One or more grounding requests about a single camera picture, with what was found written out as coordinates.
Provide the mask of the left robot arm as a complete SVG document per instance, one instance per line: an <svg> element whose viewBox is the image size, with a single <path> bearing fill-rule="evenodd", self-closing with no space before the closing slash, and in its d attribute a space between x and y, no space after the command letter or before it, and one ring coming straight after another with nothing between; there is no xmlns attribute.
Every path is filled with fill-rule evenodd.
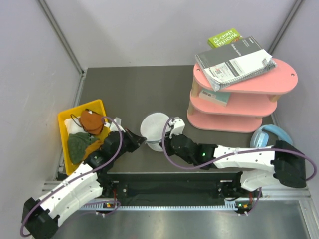
<svg viewBox="0 0 319 239"><path fill-rule="evenodd" d="M137 150L146 138L125 129L112 131L103 144L53 190L23 205L21 229L36 239L50 239L64 221L82 206L99 197L114 198L113 181L107 172L124 153Z"/></svg>

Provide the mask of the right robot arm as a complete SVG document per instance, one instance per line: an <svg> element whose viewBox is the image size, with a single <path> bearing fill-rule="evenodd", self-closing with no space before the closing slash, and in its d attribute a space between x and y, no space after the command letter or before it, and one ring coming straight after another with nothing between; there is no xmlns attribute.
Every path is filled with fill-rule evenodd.
<svg viewBox="0 0 319 239"><path fill-rule="evenodd" d="M179 134L165 136L160 146L166 157L176 155L193 169L239 168L241 171L231 187L238 197L264 186L304 188L307 185L304 154L282 140L272 146L235 148L195 143Z"/></svg>

